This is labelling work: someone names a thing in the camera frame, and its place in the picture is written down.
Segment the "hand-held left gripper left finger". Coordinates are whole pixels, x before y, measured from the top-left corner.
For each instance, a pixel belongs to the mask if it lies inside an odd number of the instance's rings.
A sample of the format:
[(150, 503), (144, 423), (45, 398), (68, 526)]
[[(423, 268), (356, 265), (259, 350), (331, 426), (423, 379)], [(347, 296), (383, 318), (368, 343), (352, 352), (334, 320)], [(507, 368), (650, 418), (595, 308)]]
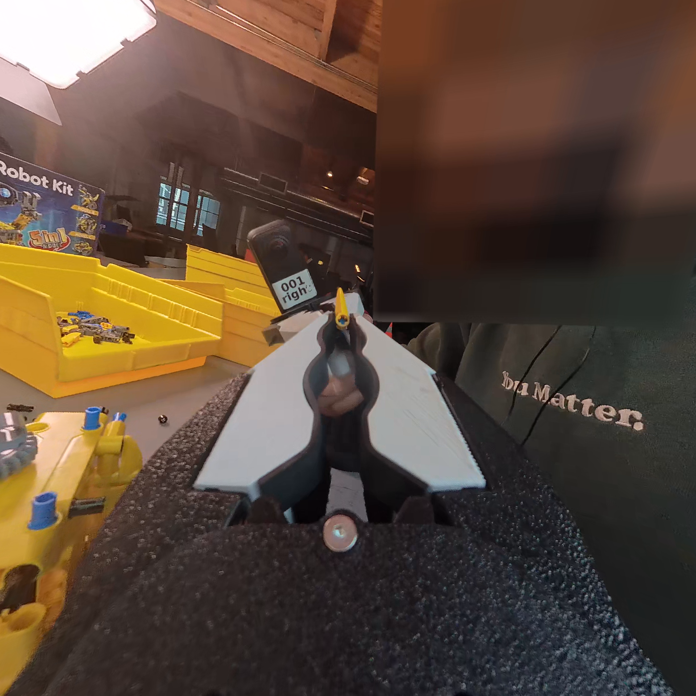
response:
[(331, 474), (319, 397), (333, 346), (333, 315), (317, 315), (249, 371), (200, 459), (195, 491), (271, 497), (295, 523), (325, 516)]

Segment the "dark framed window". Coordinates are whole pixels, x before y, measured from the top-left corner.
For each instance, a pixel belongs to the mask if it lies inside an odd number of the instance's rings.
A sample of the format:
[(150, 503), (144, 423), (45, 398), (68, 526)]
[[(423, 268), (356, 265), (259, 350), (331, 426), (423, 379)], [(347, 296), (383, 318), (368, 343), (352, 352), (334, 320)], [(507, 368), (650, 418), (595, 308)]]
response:
[[(173, 188), (161, 178), (158, 192), (158, 205), (155, 223), (184, 232), (189, 211), (188, 185)], [(199, 191), (194, 205), (194, 234), (202, 236), (204, 227), (217, 229), (220, 215), (220, 202), (207, 191)]]

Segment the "person's right hand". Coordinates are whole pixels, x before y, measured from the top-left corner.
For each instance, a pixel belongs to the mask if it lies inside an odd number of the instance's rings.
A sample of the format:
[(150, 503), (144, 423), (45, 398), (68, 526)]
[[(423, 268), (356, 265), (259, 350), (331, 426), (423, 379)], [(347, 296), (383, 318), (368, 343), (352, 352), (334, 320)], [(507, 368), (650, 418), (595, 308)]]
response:
[(340, 417), (362, 403), (363, 395), (352, 374), (344, 377), (330, 376), (326, 387), (318, 396), (319, 412), (330, 418)]

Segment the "mixed lego piece heap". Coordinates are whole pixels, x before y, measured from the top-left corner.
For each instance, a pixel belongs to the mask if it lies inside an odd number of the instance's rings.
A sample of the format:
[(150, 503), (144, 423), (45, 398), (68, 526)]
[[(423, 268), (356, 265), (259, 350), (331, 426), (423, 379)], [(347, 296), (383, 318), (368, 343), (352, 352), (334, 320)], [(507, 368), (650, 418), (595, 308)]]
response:
[(136, 337), (129, 327), (85, 310), (58, 315), (57, 326), (63, 347), (72, 347), (83, 338), (90, 338), (94, 344), (133, 344)]

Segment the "yellow lego vehicle model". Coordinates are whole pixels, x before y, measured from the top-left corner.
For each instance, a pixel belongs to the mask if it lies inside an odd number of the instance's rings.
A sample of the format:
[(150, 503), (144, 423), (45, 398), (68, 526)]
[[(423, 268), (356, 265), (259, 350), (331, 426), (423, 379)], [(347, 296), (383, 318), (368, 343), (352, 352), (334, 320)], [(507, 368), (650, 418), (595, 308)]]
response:
[(62, 612), (76, 569), (144, 459), (125, 413), (1, 414), (1, 693)]

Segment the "colourful lego box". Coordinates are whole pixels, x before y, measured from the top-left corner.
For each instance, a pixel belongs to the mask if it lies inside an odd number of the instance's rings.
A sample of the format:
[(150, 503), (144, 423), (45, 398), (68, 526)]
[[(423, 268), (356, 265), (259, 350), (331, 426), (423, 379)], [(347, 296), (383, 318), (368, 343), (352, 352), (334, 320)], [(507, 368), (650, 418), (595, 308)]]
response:
[(106, 194), (1, 153), (1, 243), (82, 257), (97, 250)]

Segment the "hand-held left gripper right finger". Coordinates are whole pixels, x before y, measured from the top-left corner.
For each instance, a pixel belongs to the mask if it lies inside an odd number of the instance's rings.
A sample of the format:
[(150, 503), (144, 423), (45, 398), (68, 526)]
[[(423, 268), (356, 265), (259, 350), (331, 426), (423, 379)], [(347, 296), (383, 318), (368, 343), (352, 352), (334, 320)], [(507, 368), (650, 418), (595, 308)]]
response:
[(411, 497), (480, 491), (486, 478), (443, 381), (362, 316), (352, 316), (359, 474), (368, 521), (391, 522)]

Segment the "bright studio light panel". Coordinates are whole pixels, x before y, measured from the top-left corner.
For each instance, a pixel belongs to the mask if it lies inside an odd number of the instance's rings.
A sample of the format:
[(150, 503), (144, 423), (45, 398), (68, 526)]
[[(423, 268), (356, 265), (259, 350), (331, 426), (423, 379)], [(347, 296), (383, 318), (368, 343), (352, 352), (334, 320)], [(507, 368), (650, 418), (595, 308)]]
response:
[(65, 90), (152, 30), (152, 1), (2, 1), (1, 99), (60, 126)]

